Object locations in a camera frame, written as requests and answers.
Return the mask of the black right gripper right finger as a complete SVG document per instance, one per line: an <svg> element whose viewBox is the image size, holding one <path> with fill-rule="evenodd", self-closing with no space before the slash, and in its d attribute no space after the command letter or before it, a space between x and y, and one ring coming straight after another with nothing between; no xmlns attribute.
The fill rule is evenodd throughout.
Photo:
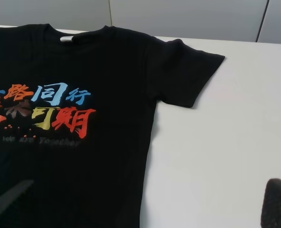
<svg viewBox="0 0 281 228"><path fill-rule="evenodd" d="M261 227L281 228L281 179L270 179L266 184Z"/></svg>

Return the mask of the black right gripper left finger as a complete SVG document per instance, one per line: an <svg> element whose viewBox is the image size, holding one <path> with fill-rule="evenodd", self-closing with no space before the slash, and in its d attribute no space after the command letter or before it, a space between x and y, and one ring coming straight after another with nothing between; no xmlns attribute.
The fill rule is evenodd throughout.
<svg viewBox="0 0 281 228"><path fill-rule="evenodd" d="M5 193L0 195L0 216L1 214L23 193L25 193L32 185L33 180L23 180L11 187Z"/></svg>

